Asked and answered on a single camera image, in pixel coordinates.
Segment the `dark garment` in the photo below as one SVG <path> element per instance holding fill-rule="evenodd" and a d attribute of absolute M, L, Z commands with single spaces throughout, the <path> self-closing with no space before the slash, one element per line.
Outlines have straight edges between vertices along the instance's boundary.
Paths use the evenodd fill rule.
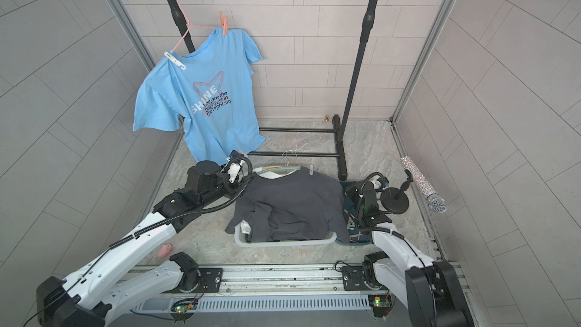
<path fill-rule="evenodd" d="M 225 232 L 233 234 L 245 221 L 252 243 L 319 240 L 328 233 L 348 243 L 343 206 L 340 182 L 305 167 L 276 179 L 255 176 L 236 201 Z"/>

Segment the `mint green hanger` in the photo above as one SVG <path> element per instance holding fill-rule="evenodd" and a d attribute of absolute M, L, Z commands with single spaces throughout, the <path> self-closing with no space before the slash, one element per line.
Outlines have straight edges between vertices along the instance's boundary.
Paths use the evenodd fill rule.
<path fill-rule="evenodd" d="M 278 179 L 281 177 L 289 176 L 292 173 L 295 173 L 300 169 L 301 169 L 301 166 L 299 166 L 299 167 L 291 167 L 291 166 L 284 166 L 284 167 L 276 166 L 275 167 L 275 166 L 272 166 L 272 167 L 255 168 L 254 172 L 259 177 L 273 180 L 273 179 Z"/>

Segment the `light blue printed t-shirt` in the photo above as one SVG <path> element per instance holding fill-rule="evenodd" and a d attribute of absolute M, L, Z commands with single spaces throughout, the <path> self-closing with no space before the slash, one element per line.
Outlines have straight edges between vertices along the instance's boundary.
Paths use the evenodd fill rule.
<path fill-rule="evenodd" d="M 193 53 L 174 54 L 181 70 L 162 58 L 136 96 L 133 129 L 184 131 L 197 161 L 224 161 L 232 151 L 247 154 L 265 141 L 254 107 L 252 64 L 261 61 L 244 30 L 224 35 L 216 28 Z"/>

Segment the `white clothespin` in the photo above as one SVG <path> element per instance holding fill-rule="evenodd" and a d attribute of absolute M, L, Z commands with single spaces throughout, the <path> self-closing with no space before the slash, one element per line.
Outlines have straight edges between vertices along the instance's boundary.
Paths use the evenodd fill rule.
<path fill-rule="evenodd" d="M 165 51 L 163 56 L 167 58 L 172 64 L 180 68 L 181 70 L 186 70 L 187 67 L 170 51 Z"/>

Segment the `pink wire hanger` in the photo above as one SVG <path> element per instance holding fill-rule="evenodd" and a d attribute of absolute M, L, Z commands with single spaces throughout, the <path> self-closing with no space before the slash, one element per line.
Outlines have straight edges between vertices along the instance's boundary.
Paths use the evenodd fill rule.
<path fill-rule="evenodd" d="M 176 2 L 177 9 L 179 10 L 181 18 L 183 20 L 183 29 L 180 30 L 182 37 L 181 37 L 179 43 L 176 45 L 175 49 L 177 49 L 181 43 L 184 43 L 186 46 L 186 49 L 189 51 L 189 54 L 191 54 L 191 53 L 196 51 L 196 48 L 192 42 L 191 28 L 193 27 L 193 28 L 197 28 L 197 29 L 214 30 L 215 27 L 193 25 L 192 22 L 189 20 L 189 18 L 187 16 L 182 4 L 180 3 L 180 1 L 175 0 L 175 2 Z"/>

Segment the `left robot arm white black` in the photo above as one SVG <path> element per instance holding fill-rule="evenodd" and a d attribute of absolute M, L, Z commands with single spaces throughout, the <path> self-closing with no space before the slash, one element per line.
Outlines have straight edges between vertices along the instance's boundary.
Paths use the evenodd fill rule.
<path fill-rule="evenodd" d="M 251 161 L 233 151 L 227 163 L 210 160 L 189 168 L 186 184 L 156 204 L 126 236 L 65 279 L 51 276 L 36 289 L 41 326 L 106 326 L 119 315 L 161 292 L 201 287 L 197 262 L 185 252 L 123 282 L 139 261 L 203 214 L 237 201 L 253 177 Z"/>

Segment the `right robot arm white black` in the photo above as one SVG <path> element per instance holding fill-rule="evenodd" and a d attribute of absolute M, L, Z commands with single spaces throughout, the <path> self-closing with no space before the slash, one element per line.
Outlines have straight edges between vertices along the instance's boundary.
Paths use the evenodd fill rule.
<path fill-rule="evenodd" d="M 410 172 L 399 189 L 389 186 L 380 172 L 354 184 L 353 221 L 357 229 L 371 236 L 378 253 L 363 263 L 366 282 L 372 288 L 385 287 L 408 310 L 413 326 L 474 326 L 470 307 L 454 267 L 437 261 L 401 234 L 380 205 L 401 205 L 405 190 L 414 180 Z"/>

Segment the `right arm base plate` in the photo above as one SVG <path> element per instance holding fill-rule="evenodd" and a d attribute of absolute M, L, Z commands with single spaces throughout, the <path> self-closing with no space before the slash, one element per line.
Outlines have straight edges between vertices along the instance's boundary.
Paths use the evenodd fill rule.
<path fill-rule="evenodd" d="M 343 278 L 343 289 L 348 292 L 386 291 L 385 286 L 370 282 L 362 266 L 343 265 L 340 268 Z"/>

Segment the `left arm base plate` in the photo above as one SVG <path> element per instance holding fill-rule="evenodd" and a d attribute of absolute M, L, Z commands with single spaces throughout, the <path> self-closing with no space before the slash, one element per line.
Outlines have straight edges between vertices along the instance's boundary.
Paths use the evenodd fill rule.
<path fill-rule="evenodd" d="M 184 273 L 178 286 L 181 293 L 216 293 L 222 282 L 222 268 L 197 268 Z"/>

